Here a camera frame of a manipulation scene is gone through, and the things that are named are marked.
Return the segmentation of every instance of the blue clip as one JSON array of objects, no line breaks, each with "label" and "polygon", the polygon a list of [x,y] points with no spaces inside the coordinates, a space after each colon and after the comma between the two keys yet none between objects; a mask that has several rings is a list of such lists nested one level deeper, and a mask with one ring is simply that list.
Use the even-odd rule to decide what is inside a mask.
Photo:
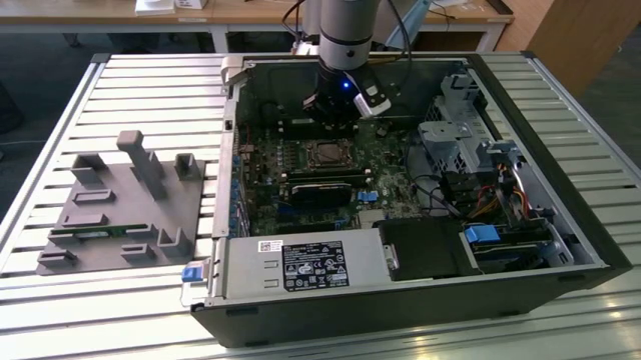
[{"label": "blue clip", "polygon": [[465,230],[468,242],[498,242],[501,240],[500,233],[494,225],[474,225]]},{"label": "blue clip", "polygon": [[367,201],[373,202],[373,201],[377,201],[378,199],[379,199],[379,192],[378,191],[371,191],[367,194]]},{"label": "blue clip", "polygon": [[192,266],[182,270],[182,282],[194,283],[203,281],[203,266]]}]

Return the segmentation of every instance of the gray carpet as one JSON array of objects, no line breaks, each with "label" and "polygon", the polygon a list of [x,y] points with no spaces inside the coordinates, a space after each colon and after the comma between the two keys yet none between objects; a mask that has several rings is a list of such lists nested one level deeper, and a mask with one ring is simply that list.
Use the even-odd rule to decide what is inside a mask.
[{"label": "gray carpet", "polygon": [[[21,127],[0,135],[0,218],[13,201],[59,116],[95,53],[118,53],[104,34],[82,34],[82,47],[70,48],[60,34],[0,34],[0,82],[24,113]],[[239,52],[287,51],[281,34],[230,36]],[[163,35],[156,53],[198,53],[207,39]],[[632,159],[641,165],[641,28],[622,45],[594,84],[580,99]]]}]

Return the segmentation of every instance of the metal bracket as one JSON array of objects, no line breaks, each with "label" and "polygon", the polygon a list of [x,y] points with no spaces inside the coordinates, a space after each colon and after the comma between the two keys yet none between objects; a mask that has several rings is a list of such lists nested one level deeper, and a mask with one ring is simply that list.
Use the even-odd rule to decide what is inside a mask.
[{"label": "metal bracket", "polygon": [[245,57],[242,56],[227,56],[220,63],[220,77],[222,84],[224,86],[232,86],[240,80],[243,80],[247,75],[245,74]]}]

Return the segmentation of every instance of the warning label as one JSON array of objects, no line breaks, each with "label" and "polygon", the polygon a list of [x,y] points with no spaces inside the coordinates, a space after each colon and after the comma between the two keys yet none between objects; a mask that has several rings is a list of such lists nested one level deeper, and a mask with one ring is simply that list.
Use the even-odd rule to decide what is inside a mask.
[{"label": "warning label", "polygon": [[285,290],[303,291],[347,287],[343,242],[319,242],[282,246]]}]

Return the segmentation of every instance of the barcode sticker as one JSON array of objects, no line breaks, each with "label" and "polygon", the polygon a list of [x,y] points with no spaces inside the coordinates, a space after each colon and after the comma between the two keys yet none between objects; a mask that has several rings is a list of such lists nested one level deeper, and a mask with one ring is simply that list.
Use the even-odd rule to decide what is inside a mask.
[{"label": "barcode sticker", "polygon": [[283,240],[269,240],[258,242],[258,252],[267,253],[270,251],[281,251],[283,248]]}]

